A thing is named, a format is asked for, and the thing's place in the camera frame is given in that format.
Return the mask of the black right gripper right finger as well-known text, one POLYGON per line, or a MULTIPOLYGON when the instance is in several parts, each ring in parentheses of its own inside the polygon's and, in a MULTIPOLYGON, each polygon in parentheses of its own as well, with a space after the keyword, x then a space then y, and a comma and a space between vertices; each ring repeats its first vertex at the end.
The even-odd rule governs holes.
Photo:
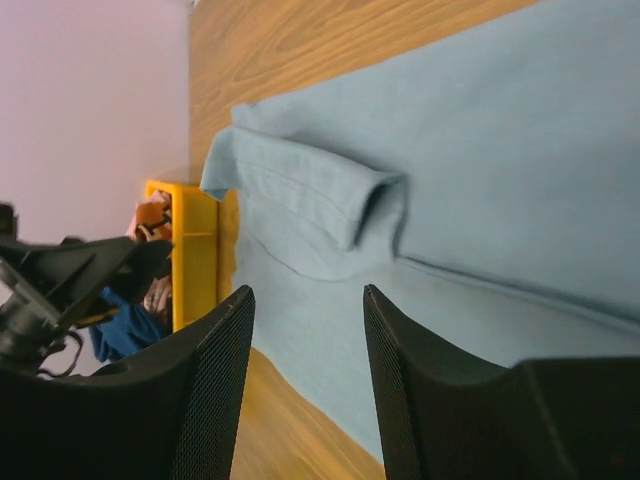
POLYGON ((390 479, 635 479, 639 361, 505 368, 405 315, 376 286, 364 327, 390 479))

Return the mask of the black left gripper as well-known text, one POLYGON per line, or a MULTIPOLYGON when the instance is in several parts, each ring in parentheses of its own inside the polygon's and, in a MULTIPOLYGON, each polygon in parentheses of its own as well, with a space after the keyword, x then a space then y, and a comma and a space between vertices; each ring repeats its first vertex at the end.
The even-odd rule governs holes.
POLYGON ((139 302, 168 263, 167 240, 137 243, 129 237, 72 240, 58 245, 17 241, 17 215, 1 204, 1 368, 40 370, 64 348, 65 331, 53 320, 78 320, 107 311, 109 288, 139 302))

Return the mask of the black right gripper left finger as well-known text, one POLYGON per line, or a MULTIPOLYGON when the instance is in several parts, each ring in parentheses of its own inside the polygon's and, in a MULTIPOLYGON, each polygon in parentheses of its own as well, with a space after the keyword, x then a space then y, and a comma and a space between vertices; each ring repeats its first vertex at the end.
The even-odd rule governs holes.
POLYGON ((90 376, 1 374, 5 479, 226 479, 254 326, 238 288, 209 314, 90 376))

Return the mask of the light blue t shirt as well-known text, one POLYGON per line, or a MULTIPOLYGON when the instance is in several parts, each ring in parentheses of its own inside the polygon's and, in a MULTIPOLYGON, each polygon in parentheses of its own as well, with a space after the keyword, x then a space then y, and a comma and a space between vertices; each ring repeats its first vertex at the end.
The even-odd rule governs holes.
POLYGON ((639 5, 544 1, 236 106, 202 190, 240 206, 253 343, 382 455, 362 293, 462 349, 639 352, 639 5))

